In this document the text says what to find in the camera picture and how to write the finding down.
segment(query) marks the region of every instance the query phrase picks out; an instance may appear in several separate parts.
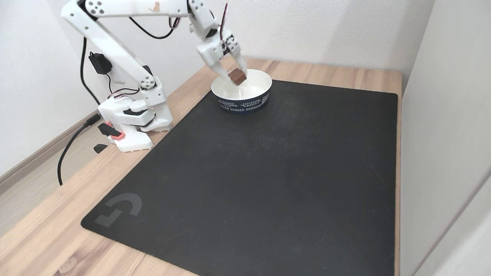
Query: wooden block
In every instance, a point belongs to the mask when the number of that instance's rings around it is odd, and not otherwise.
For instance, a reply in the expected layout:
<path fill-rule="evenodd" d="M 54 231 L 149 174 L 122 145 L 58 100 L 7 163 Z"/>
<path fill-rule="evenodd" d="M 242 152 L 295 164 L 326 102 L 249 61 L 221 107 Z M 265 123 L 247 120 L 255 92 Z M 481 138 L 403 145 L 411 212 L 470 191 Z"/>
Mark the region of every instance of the wooden block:
<path fill-rule="evenodd" d="M 228 74 L 228 76 L 235 83 L 235 85 L 240 85 L 245 80 L 247 80 L 247 76 L 239 68 L 235 68 L 232 72 Z"/>

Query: wooden table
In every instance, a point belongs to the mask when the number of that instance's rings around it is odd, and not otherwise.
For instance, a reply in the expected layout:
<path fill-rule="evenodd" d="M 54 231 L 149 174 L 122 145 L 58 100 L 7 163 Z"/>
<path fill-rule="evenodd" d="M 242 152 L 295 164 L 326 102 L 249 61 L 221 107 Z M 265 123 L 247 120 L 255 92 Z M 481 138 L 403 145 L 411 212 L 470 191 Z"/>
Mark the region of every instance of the wooden table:
<path fill-rule="evenodd" d="M 233 60 L 224 59 L 234 69 Z M 399 271 L 401 74 L 249 58 L 248 66 L 275 80 L 395 93 L 399 96 L 395 268 Z M 217 75 L 203 67 L 168 98 L 178 123 L 210 90 Z M 154 143 L 166 133 L 152 133 Z M 82 218 L 146 154 L 121 153 L 111 145 L 0 238 L 0 275 L 194 275 L 172 264 L 99 236 L 80 226 Z"/>

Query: power adapter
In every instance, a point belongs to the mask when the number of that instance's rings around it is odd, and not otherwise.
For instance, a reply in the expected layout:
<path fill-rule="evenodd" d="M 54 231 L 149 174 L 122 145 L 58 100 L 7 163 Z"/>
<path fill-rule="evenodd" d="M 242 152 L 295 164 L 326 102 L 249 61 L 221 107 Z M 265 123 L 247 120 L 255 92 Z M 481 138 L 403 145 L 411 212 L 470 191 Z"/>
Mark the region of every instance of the power adapter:
<path fill-rule="evenodd" d="M 112 64 L 103 54 L 91 53 L 89 59 L 97 74 L 106 75 L 111 72 Z"/>

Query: wire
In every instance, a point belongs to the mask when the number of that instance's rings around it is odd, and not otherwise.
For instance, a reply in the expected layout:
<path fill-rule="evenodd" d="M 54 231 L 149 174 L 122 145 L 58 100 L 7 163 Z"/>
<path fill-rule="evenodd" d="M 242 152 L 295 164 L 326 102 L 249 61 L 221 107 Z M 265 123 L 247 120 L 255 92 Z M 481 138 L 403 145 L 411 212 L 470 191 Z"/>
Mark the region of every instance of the wire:
<path fill-rule="evenodd" d="M 75 134 L 73 134 L 72 138 L 70 139 L 70 141 L 68 142 L 68 144 L 66 145 L 65 149 L 63 150 L 63 153 L 61 154 L 60 156 L 60 160 L 58 161 L 58 168 L 57 168 L 57 173 L 58 173 L 58 183 L 61 185 L 63 185 L 63 181 L 61 180 L 61 163 L 63 162 L 63 158 L 65 158 L 65 154 L 66 152 L 68 151 L 68 149 L 70 148 L 70 146 L 72 145 L 73 141 L 75 141 L 75 138 L 77 138 L 77 136 L 86 128 L 87 126 L 83 125 L 81 128 L 79 128 L 79 130 L 77 130 L 77 132 L 75 132 Z"/>
<path fill-rule="evenodd" d="M 119 94 L 119 95 L 114 96 L 114 98 L 115 98 L 115 99 L 119 99 L 119 98 L 121 98 L 121 97 L 123 97 L 123 96 L 127 96 L 127 95 L 135 95 L 135 94 L 137 94 L 138 92 L 139 92 L 139 91 L 134 92 L 134 93 L 123 93 L 123 94 Z"/>
<path fill-rule="evenodd" d="M 171 29 L 170 29 L 170 31 L 169 31 L 169 33 L 167 33 L 167 34 L 166 34 L 166 35 L 164 35 L 164 36 L 154 36 L 154 35 L 152 35 L 151 33 L 149 33 L 147 30 L 145 30 L 145 29 L 144 29 L 142 26 L 140 26 L 140 24 L 138 24 L 138 22 L 136 22 L 136 21 L 135 21 L 135 20 L 134 20 L 132 17 L 130 17 L 130 20 L 131 20 L 131 22 L 133 22 L 133 23 L 134 23 L 134 24 L 135 24 L 135 25 L 136 25 L 138 28 L 140 28 L 140 30 L 142 30 L 142 31 L 143 31 L 144 33 L 146 33 L 148 36 L 150 36 L 150 37 L 152 37 L 152 38 L 155 38 L 155 39 L 164 39 L 164 38 L 168 38 L 168 37 L 169 37 L 169 36 L 172 34 L 172 32 L 174 32 L 174 29 L 173 29 L 173 28 L 171 28 Z"/>
<path fill-rule="evenodd" d="M 106 74 L 106 76 L 109 78 L 109 92 L 111 92 L 111 95 L 112 95 L 112 89 L 111 89 L 111 77 Z"/>
<path fill-rule="evenodd" d="M 108 99 L 109 99 L 111 96 L 113 96 L 114 94 L 116 94 L 117 92 L 121 92 L 121 91 L 123 91 L 123 90 L 135 91 L 135 93 L 130 93 L 130 94 L 128 94 L 128 95 L 134 95 L 134 94 L 137 94 L 137 93 L 138 93 L 138 91 L 139 91 L 138 89 L 131 89 L 131 88 L 122 88 L 122 89 L 118 89 L 118 90 L 116 90 L 115 92 L 113 92 L 111 95 L 109 95 L 109 96 L 108 96 Z"/>
<path fill-rule="evenodd" d="M 65 149 L 63 150 L 63 153 L 61 153 L 61 156 L 60 156 L 60 159 L 58 161 L 58 167 L 57 167 L 57 174 L 58 174 L 58 183 L 61 185 L 63 185 L 63 181 L 61 179 L 61 163 L 63 162 L 63 158 L 65 158 L 65 155 L 68 151 L 68 149 L 70 148 L 70 146 L 72 145 L 73 141 L 75 141 L 75 138 L 77 138 L 78 135 L 80 135 L 80 133 L 82 133 L 82 131 L 86 128 L 88 128 L 89 126 L 91 125 L 94 125 L 95 123 L 97 123 L 99 120 L 101 119 L 101 116 L 96 113 L 95 115 L 91 116 L 76 132 L 75 134 L 73 134 L 72 138 L 70 139 L 70 141 L 68 141 L 68 144 L 66 145 Z"/>
<path fill-rule="evenodd" d="M 225 9 L 223 10 L 223 16 L 221 17 L 220 25 L 220 40 L 223 41 L 223 28 L 225 27 L 225 17 L 227 16 L 228 3 L 225 3 Z"/>
<path fill-rule="evenodd" d="M 86 50 L 87 50 L 87 38 L 86 37 L 83 37 L 82 58 L 80 60 L 80 80 L 82 81 L 82 84 L 85 87 L 85 89 L 87 89 L 87 91 L 89 92 L 90 96 L 92 96 L 92 98 L 94 98 L 94 100 L 97 103 L 97 105 L 100 105 L 101 103 L 99 102 L 99 100 L 97 99 L 97 97 L 94 95 L 94 93 L 92 93 L 92 91 L 89 89 L 89 87 L 87 86 L 87 84 L 85 84 L 85 80 L 83 79 L 83 63 L 84 63 L 84 60 L 85 60 L 85 51 Z"/>
<path fill-rule="evenodd" d="M 181 19 L 178 17 L 174 21 L 174 24 L 172 23 L 172 18 L 169 17 L 169 27 L 171 29 L 177 29 L 177 26 L 179 26 L 179 23 L 181 22 Z"/>

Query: white robotic arm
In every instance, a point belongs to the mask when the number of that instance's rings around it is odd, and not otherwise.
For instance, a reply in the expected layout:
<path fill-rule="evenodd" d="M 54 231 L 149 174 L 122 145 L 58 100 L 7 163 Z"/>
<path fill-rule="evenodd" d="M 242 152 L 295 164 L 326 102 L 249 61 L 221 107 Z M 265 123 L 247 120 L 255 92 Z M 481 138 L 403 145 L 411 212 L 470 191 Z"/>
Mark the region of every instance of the white robotic arm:
<path fill-rule="evenodd" d="M 229 79 L 220 61 L 230 53 L 240 68 L 247 72 L 238 41 L 229 30 L 220 28 L 204 0 L 71 0 L 62 9 L 61 16 L 140 86 L 139 93 L 132 98 L 109 98 L 99 106 L 104 120 L 121 133 L 120 136 L 108 137 L 123 152 L 151 148 L 153 144 L 148 135 L 138 129 L 144 132 L 170 130 L 172 115 L 160 80 L 98 22 L 99 18 L 189 17 L 191 32 L 202 41 L 197 51 L 206 65 Z"/>

